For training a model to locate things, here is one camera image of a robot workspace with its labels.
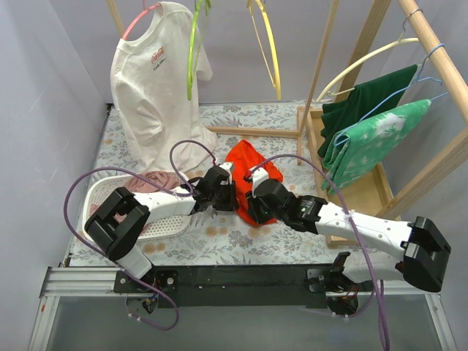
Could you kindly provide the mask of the orange t shirt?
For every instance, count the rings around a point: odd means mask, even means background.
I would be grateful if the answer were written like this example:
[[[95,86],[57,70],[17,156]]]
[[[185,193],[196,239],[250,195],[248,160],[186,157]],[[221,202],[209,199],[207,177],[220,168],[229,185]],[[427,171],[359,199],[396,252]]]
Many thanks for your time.
[[[265,224],[257,224],[248,215],[248,203],[246,200],[246,193],[252,190],[252,185],[245,182],[244,176],[246,172],[265,161],[265,157],[260,154],[254,146],[246,141],[241,140],[226,156],[226,162],[233,162],[235,169],[233,171],[233,181],[235,182],[235,193],[238,201],[237,215],[240,216],[245,223],[253,226],[260,227],[266,224],[276,223],[275,219],[271,219]],[[276,179],[283,182],[283,175],[273,162],[266,162],[263,168],[268,171],[270,179]]]

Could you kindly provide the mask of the green hanger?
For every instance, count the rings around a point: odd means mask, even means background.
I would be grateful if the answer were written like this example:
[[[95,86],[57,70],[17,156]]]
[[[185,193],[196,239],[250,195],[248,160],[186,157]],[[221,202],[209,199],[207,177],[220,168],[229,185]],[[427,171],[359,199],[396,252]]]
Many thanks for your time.
[[[197,31],[198,28],[198,19],[200,13],[204,10],[205,17],[202,25],[202,30]],[[203,43],[203,36],[205,31],[205,26],[208,20],[209,12],[211,10],[211,1],[210,0],[199,0],[195,1],[195,12],[192,17],[192,25],[190,30],[189,38],[189,50],[187,56],[187,73],[186,73],[186,96],[188,100],[192,99],[192,87],[194,85],[194,80],[196,78],[196,69],[197,62],[200,55],[201,46]]]

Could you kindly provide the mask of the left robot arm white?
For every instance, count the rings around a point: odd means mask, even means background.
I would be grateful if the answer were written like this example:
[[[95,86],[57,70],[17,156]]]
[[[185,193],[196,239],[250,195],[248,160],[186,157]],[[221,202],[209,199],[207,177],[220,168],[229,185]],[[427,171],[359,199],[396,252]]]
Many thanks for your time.
[[[136,246],[146,224],[174,216],[190,216],[212,207],[235,211],[238,203],[232,162],[212,166],[189,193],[187,186],[171,192],[133,193],[124,187],[113,190],[90,215],[84,231],[107,259],[119,264],[139,292],[150,291],[156,282],[151,261]]]

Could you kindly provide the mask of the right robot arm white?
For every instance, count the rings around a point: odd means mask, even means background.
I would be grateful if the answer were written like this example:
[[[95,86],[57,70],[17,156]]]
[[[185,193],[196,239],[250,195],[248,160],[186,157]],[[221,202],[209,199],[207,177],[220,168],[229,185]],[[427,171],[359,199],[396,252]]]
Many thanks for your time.
[[[361,239],[376,254],[340,254],[329,273],[338,290],[372,279],[402,280],[430,293],[442,289],[451,253],[435,223],[381,219],[343,208],[312,195],[295,196],[278,180],[254,180],[247,193],[249,214],[259,223],[277,219],[302,233]]]

